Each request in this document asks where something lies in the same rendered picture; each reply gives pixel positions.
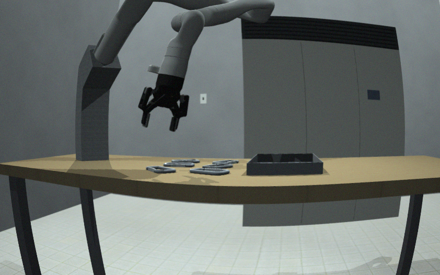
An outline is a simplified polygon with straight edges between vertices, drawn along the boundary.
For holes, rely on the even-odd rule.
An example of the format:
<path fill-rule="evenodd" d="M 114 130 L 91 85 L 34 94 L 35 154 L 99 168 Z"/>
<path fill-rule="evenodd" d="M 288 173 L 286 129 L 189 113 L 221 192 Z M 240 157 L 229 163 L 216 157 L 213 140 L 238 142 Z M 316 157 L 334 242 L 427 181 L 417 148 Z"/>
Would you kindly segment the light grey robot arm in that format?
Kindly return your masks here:
<path fill-rule="evenodd" d="M 186 76 L 192 47 L 203 27 L 224 24 L 236 18 L 263 24 L 269 20 L 275 7 L 273 0 L 125 0 L 93 51 L 100 63 L 114 62 L 153 2 L 170 3 L 189 10 L 173 17 L 171 26 L 178 34 L 169 41 L 161 66 L 150 65 L 147 70 L 182 78 Z"/>

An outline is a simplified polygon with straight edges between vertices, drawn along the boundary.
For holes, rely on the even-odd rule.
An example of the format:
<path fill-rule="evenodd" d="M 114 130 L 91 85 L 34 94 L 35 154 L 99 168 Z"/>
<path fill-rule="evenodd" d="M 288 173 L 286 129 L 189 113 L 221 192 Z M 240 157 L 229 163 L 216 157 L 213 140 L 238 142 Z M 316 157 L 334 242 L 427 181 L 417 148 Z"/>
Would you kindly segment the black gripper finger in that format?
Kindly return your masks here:
<path fill-rule="evenodd" d="M 160 105 L 168 97 L 166 94 L 163 94 L 157 101 L 155 101 L 153 98 L 148 103 L 149 97 L 154 93 L 155 93 L 154 89 L 152 89 L 151 87 L 145 87 L 140 99 L 140 103 L 138 105 L 138 107 L 143 110 L 143 116 L 141 121 L 142 126 L 146 128 L 148 127 L 150 112 L 158 105 Z"/>
<path fill-rule="evenodd" d="M 180 106 L 178 106 L 175 96 L 171 96 L 170 99 L 173 104 L 173 107 L 170 108 L 173 117 L 171 119 L 169 130 L 175 132 L 178 127 L 179 119 L 187 116 L 189 96 L 180 95 Z"/>

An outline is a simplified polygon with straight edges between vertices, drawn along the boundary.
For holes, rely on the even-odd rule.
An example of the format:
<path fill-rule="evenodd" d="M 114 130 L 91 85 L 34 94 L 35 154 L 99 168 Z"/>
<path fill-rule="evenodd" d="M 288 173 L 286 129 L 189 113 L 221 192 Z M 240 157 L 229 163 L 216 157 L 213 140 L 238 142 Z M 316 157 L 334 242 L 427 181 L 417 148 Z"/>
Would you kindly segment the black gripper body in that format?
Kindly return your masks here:
<path fill-rule="evenodd" d="M 173 104 L 170 97 L 175 96 L 176 100 L 180 99 L 180 91 L 182 90 L 184 78 L 167 74 L 158 74 L 155 93 L 153 94 L 154 100 L 157 101 L 163 94 L 168 95 L 159 107 L 171 108 Z M 180 89 L 180 90 L 178 90 Z"/>

